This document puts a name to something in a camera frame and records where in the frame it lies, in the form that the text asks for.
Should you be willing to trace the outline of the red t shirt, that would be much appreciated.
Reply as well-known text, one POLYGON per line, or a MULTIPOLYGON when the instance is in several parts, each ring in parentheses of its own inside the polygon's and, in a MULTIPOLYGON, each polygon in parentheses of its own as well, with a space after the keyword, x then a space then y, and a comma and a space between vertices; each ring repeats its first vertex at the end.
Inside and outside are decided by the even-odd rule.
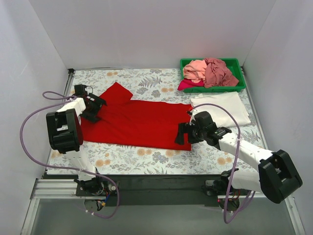
POLYGON ((172 150, 191 150, 175 143, 179 124, 190 120, 188 104, 133 100, 132 93, 115 82, 100 98, 106 101, 96 123, 82 118, 85 141, 172 150))

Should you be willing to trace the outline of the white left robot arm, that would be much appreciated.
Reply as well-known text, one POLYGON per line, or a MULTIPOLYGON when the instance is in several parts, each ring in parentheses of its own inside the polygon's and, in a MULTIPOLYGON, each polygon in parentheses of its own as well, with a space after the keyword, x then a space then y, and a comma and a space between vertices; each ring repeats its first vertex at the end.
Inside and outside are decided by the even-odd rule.
POLYGON ((78 179, 75 182, 80 189, 98 196, 104 191, 104 181, 94 175, 98 170, 90 163, 83 149, 81 118, 92 124, 97 123, 100 120, 98 112, 106 101, 88 93, 87 86, 83 84, 75 85, 74 91, 76 98, 73 101, 56 112, 46 114, 49 144, 77 168, 78 179))

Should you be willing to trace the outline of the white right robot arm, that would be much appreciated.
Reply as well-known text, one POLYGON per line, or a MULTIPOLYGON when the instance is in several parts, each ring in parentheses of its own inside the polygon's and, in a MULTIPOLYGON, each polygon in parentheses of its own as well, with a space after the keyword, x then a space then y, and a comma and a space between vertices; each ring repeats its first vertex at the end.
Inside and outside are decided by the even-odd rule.
POLYGON ((217 127, 211 115, 200 112, 191 123, 180 123, 175 142, 179 145, 205 141, 209 146, 238 156, 254 172, 236 168, 221 173, 220 179, 209 181, 210 194, 234 194, 244 189, 263 193, 267 199, 279 204, 303 185, 303 181, 289 154, 284 150, 273 152, 240 140, 226 127, 217 127))

